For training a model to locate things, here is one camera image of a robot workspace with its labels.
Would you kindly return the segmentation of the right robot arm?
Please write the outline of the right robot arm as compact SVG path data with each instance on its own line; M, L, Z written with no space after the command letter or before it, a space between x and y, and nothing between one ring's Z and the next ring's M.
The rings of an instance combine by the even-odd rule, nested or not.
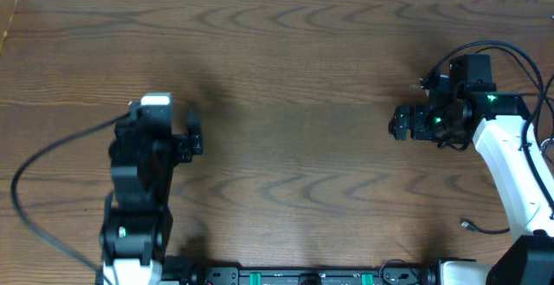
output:
M474 146L500 195L512 246L494 265L439 259L417 275L418 283L551 284L553 177L523 97L498 91L483 54L455 57L448 74L433 73L422 87L428 104L396 107L389 133L460 152Z

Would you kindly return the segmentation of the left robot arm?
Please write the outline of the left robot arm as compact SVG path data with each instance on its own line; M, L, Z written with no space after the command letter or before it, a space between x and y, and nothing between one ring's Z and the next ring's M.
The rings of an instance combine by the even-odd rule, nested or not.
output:
M157 284L173 217L169 196L174 168L203 153L200 118L186 115L173 133L172 104L134 102L117 121L109 147L113 193L100 230L105 284Z

